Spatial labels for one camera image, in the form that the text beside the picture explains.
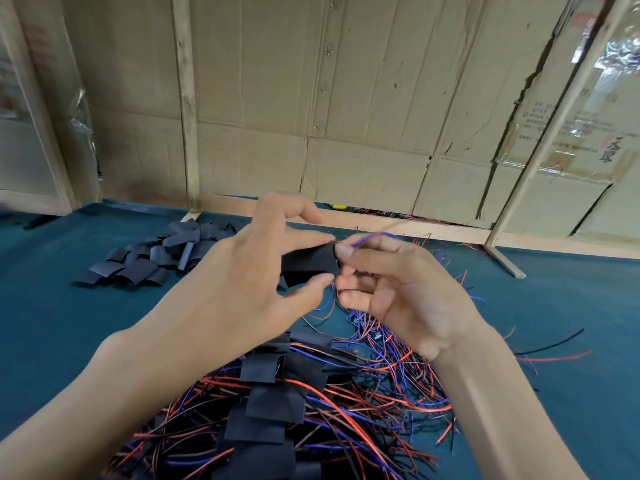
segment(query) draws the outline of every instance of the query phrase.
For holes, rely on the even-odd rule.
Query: teal cloth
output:
[[[172,273],[162,288],[87,289],[71,284],[111,249],[155,235],[184,215],[180,210],[143,209],[146,212],[94,204],[28,231],[15,224],[27,222],[28,216],[0,219],[0,438],[73,380],[105,337],[139,320],[177,281]],[[213,214],[201,219],[247,220]],[[327,231],[340,239],[350,233]],[[465,285],[472,287],[471,295],[486,300],[477,306],[491,325],[503,335],[516,325],[509,339],[512,346],[535,349],[585,327],[586,332],[567,345],[539,356],[587,349],[592,354],[572,362],[538,364],[539,376],[529,378],[590,478],[636,477],[638,263],[503,250],[528,275],[516,280],[478,251],[452,243],[429,246],[447,254],[447,268],[454,276],[468,270]],[[320,330],[346,335],[352,327],[336,311]],[[453,455],[448,446],[434,444],[436,437],[420,433],[414,445],[440,457],[440,477],[479,477],[461,435],[456,436]]]

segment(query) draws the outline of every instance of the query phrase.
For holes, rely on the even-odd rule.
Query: wooden post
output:
[[[200,166],[198,163],[198,121],[196,89],[193,75],[193,42],[191,38],[191,8],[189,0],[171,0],[173,5],[173,31],[180,82],[180,109],[182,112],[182,138],[184,166],[187,180],[189,212],[199,212]]]
[[[70,213],[77,209],[79,205],[69,182],[67,168],[62,159],[51,117],[40,90],[40,84],[38,83],[13,0],[0,0],[0,34],[15,69],[31,120],[49,165],[60,201],[60,209],[63,212]]]
[[[576,71],[571,84],[565,91],[564,96],[556,108],[556,112],[549,121],[542,138],[540,138],[540,142],[536,146],[527,166],[524,168],[516,187],[500,214],[500,218],[498,218],[491,234],[489,234],[489,239],[487,239],[484,244],[487,252],[505,266],[505,268],[507,268],[507,270],[516,278],[524,278],[526,277],[526,274],[519,270],[519,268],[509,261],[509,259],[503,256],[500,251],[496,250],[495,246],[499,244],[500,235],[503,233],[505,227],[513,217],[518,205],[524,197],[525,192],[529,188],[533,177],[535,177],[536,172],[540,168],[542,161],[551,151],[553,142],[558,136],[560,129],[562,129],[565,120],[569,116],[569,112],[571,112],[573,104],[580,96],[580,92],[587,82],[598,57],[604,51],[607,43],[617,30],[620,20],[626,14],[631,1],[632,0],[616,0],[614,2],[609,14],[607,15],[607,19],[598,31],[598,34],[593,40],[588,52],[584,55],[578,71]]]

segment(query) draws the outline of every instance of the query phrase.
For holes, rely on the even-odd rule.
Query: plastic wrap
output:
[[[524,97],[498,158],[523,168],[562,90],[598,26],[604,0],[575,0],[564,27]],[[618,182],[640,154],[640,0],[635,0],[554,142],[540,172],[589,182]]]

